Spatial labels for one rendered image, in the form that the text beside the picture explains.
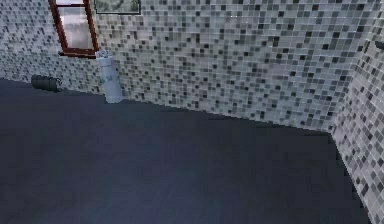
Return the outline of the white cylindrical bin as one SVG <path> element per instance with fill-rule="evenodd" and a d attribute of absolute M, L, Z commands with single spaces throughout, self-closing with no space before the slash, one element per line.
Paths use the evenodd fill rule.
<path fill-rule="evenodd" d="M 123 100 L 119 76 L 114 58 L 106 51 L 99 50 L 95 53 L 100 71 L 100 82 L 104 89 L 107 103 L 120 103 Z"/>

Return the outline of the red-brown framed window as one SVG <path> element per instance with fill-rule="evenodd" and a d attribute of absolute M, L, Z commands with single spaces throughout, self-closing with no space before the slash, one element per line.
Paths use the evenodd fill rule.
<path fill-rule="evenodd" d="M 98 51 L 90 0 L 48 0 L 60 56 L 95 59 Z"/>

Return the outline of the black cylinder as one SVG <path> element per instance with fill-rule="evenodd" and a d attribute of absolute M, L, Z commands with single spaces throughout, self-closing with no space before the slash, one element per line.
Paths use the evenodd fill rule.
<path fill-rule="evenodd" d="M 35 89 L 61 92 L 62 82 L 59 78 L 53 78 L 49 76 L 33 75 L 31 77 L 31 84 Z"/>

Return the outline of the framed wall picture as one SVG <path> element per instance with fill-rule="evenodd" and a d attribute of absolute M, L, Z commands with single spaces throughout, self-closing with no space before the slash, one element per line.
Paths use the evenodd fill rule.
<path fill-rule="evenodd" d="M 136 15 L 141 11 L 141 0 L 95 0 L 98 14 Z"/>

